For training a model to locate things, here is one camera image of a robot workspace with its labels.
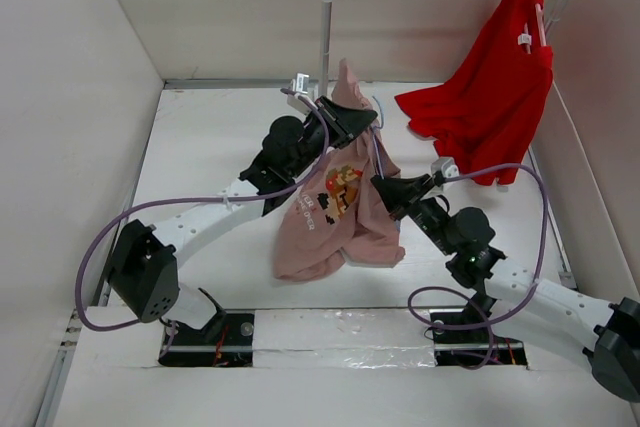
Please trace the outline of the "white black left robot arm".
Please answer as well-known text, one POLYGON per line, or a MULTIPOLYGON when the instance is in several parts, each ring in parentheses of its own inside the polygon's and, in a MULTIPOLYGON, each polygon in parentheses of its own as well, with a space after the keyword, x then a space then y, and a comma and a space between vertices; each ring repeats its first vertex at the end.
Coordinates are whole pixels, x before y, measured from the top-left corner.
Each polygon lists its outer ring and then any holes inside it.
POLYGON ((325 96, 311 100, 289 92, 288 100, 306 108, 306 118, 277 118, 249 167, 217 197, 193 200, 190 209, 154 225, 135 219, 123 227, 106 279, 139 322, 166 319, 187 327, 201 343, 216 341, 222 307, 205 290, 181 283, 179 269, 234 228, 280 207, 328 149, 347 147, 377 118, 371 109, 346 108, 325 96))

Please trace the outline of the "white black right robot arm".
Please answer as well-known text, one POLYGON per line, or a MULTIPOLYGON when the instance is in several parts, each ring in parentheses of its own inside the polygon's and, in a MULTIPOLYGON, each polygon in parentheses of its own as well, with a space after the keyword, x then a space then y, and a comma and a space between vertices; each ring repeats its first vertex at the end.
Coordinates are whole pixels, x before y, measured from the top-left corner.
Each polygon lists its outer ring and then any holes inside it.
POLYGON ((446 256, 458 285, 473 291, 450 320, 420 316, 432 332, 462 332, 474 340, 511 338, 535 345, 584 368, 612 395, 639 400, 639 303, 590 297, 541 277, 492 246, 486 214, 467 207, 450 214, 432 197, 453 181, 449 174, 383 178, 372 184, 395 220, 410 218, 446 256))

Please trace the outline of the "lavender wire hanger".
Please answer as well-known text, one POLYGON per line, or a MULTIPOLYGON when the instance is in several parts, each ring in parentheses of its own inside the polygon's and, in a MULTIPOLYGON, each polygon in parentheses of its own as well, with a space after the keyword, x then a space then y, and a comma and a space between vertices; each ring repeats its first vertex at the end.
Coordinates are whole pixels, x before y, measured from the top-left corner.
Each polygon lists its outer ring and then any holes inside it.
POLYGON ((370 126, 374 149, 375 171, 381 178, 397 177, 400 170, 389 156, 382 141, 381 130, 385 124, 384 108, 376 96, 373 96, 372 99, 375 102, 374 111, 377 114, 376 120, 370 126))

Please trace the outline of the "pink printed t shirt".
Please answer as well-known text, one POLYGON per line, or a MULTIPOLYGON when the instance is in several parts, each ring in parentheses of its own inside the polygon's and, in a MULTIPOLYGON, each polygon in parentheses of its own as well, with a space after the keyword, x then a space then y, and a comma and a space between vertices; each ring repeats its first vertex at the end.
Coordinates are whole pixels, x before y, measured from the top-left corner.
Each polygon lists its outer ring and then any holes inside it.
POLYGON ((334 149, 302 187, 278 230, 273 276, 308 282, 346 262, 393 267, 405 256, 399 227, 371 184, 375 171, 370 127, 334 149))

